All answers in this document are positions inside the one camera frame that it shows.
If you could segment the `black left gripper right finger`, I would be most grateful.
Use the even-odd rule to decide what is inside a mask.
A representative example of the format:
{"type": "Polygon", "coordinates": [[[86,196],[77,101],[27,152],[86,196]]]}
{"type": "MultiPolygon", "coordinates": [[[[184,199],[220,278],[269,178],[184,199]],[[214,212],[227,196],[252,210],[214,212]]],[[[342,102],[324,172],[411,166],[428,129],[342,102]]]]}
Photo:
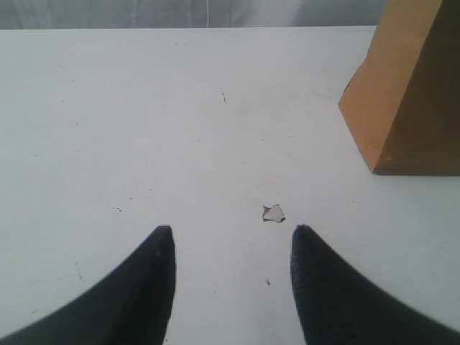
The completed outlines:
{"type": "Polygon", "coordinates": [[[305,224],[293,232],[290,277],[307,344],[459,343],[459,332],[377,287],[305,224]]]}

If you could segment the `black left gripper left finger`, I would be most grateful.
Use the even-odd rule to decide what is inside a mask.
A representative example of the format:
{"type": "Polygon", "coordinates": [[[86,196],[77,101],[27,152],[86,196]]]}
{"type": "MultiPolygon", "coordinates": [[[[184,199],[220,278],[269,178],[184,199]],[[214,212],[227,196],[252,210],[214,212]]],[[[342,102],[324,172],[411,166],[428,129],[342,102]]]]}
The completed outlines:
{"type": "Polygon", "coordinates": [[[176,286],[173,230],[158,226],[116,269],[2,344],[163,344],[176,286]]]}

